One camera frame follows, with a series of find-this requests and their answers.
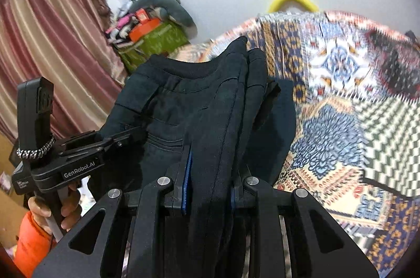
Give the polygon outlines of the orange sleeve forearm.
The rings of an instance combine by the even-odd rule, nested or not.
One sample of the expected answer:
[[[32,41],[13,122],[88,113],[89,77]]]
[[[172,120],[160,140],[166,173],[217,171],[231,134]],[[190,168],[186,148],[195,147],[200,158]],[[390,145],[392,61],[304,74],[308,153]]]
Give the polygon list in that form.
[[[55,246],[53,235],[38,225],[28,211],[21,221],[18,238],[14,264],[25,277],[32,277],[33,271]]]

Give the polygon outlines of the left hand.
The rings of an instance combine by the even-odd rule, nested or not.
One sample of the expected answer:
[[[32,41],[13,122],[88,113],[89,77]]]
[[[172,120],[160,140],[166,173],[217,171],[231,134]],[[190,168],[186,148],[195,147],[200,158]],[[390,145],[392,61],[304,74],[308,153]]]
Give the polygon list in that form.
[[[82,208],[80,202],[80,192],[78,191],[79,183],[74,181],[68,186],[68,197],[64,199],[61,207],[61,228],[70,230],[81,216]],[[31,211],[33,220],[37,226],[40,226],[48,235],[52,235],[51,228],[48,226],[47,218],[51,217],[51,209],[41,198],[32,196],[28,199],[28,208]]]

